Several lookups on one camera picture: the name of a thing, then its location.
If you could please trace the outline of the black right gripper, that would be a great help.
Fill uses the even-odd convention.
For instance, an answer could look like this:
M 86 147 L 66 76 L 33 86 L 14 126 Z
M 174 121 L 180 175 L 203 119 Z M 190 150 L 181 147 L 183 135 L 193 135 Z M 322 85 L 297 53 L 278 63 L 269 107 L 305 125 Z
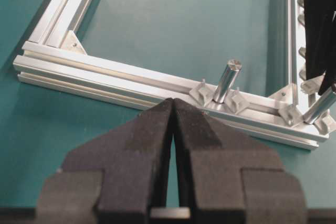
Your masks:
M 323 95 L 335 84 L 335 0 L 329 0 L 331 7 L 331 28 L 327 49 L 324 41 L 324 25 L 328 20 L 328 8 L 324 0 L 304 0 L 306 30 L 306 78 L 312 79 L 325 71 L 318 95 Z

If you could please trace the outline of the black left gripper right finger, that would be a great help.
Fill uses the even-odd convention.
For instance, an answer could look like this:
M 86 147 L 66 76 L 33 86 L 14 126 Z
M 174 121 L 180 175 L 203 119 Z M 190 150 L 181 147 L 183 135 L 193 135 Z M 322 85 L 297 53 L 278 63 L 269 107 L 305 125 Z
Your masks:
M 180 204 L 193 223 L 306 223 L 305 196 L 278 153 L 174 100 Z

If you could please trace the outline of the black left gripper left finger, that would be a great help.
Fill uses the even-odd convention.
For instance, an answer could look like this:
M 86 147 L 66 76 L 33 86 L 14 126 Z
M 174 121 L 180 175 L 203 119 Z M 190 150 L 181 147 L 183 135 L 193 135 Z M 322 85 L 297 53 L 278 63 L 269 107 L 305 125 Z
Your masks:
M 37 223 L 148 223 L 166 203 L 173 100 L 69 151 L 48 177 Z

